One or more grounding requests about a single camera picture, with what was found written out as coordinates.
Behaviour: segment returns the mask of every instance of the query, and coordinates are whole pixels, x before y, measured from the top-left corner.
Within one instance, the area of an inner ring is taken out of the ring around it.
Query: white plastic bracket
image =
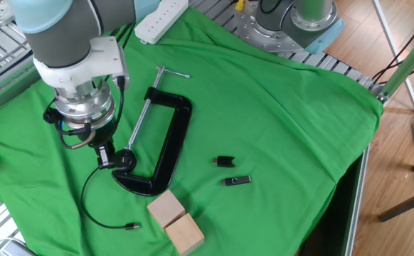
[[[134,29],[142,43],[155,44],[187,10],[188,0],[162,0],[158,9],[145,17]]]
[[[124,60],[115,37],[94,38],[90,40],[90,47],[90,53],[84,60],[67,68],[49,68],[36,58],[33,58],[33,62],[45,83],[67,92],[75,92],[78,85],[99,76],[127,75],[128,70],[124,68]]]

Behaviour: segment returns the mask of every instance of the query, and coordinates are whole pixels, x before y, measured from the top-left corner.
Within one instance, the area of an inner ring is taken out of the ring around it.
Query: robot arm
[[[45,120],[54,123],[65,147],[89,145],[100,166],[111,166],[116,110],[101,77],[111,75],[124,90],[129,76],[122,47],[115,37],[101,35],[150,14],[159,0],[11,0],[10,5],[41,78],[55,90],[56,110],[48,109]],[[62,123],[72,130],[63,131]],[[68,146],[65,135],[83,142]]]

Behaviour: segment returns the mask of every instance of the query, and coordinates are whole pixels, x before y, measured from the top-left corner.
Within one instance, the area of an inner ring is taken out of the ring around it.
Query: clamp swivel pad
[[[115,153],[114,165],[117,171],[130,173],[136,168],[136,156],[131,149],[123,149]]]

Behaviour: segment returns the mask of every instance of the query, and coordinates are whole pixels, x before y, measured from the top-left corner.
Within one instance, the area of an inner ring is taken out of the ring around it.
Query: black usb drive
[[[225,178],[223,179],[220,184],[224,186],[234,186],[234,185],[240,185],[245,183],[250,183],[251,177],[248,176],[241,176],[241,177],[235,177],[235,178]]]

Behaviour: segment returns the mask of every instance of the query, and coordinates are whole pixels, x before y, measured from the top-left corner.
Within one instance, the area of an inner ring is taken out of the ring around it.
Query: green pole
[[[386,97],[392,96],[392,94],[400,87],[405,79],[414,70],[414,49],[409,53],[408,57],[401,63],[397,71],[392,75],[390,80],[384,86],[382,93]]]

